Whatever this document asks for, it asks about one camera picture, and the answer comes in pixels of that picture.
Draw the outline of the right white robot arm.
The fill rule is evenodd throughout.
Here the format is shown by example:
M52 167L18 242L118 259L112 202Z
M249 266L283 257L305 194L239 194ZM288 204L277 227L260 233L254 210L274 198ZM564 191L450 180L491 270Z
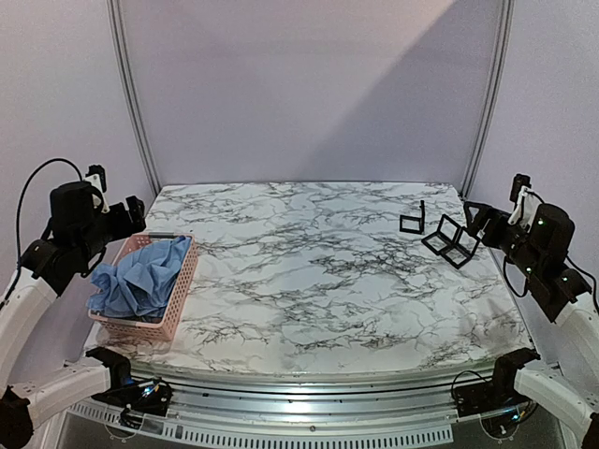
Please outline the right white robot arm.
M490 205L464 204L467 233L504 253L525 277L527 292L554 325L562 328L592 370L598 369L598 312L584 304L592 287L565 260L575 225L561 208L542 203L520 206L514 213ZM598 409L588 396L563 377L542 368L535 350L522 348L500 356L484 400L503 408L516 396L540 405L564 423L582 448L598 445Z

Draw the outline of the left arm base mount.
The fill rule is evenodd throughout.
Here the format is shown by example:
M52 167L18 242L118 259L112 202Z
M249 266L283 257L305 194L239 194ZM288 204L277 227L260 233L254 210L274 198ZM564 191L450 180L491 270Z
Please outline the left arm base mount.
M92 395L92 399L121 409L118 423L123 427L140 429L144 416L166 417L173 390L161 377L126 380L107 392Z

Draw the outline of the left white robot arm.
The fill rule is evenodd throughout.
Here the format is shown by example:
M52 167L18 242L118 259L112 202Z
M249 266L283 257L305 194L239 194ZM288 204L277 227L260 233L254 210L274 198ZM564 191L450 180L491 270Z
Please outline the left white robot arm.
M50 193L51 217L42 236L20 256L1 302L1 444L23 448L54 415L96 395L120 406L139 398L129 360L106 348L41 382L12 384L8 378L38 321L75 276L87 277L108 244L145 228L145 206L136 196L107 205L106 189L92 178L63 184Z

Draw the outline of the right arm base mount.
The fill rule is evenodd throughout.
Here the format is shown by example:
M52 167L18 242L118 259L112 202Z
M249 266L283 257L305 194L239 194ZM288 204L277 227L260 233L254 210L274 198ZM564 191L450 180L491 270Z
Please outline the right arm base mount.
M535 401L519 393L498 393L491 379L473 370L455 376L450 396L458 418L478 417L483 430L496 439L514 433L538 408Z

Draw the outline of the blue button-up shirt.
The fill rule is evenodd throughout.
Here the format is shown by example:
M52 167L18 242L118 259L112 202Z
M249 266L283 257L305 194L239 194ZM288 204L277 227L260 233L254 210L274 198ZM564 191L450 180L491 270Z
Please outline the blue button-up shirt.
M100 264L92 273L97 292L90 312L140 322L162 319L182 270L191 239L162 239L128 253L116 265Z

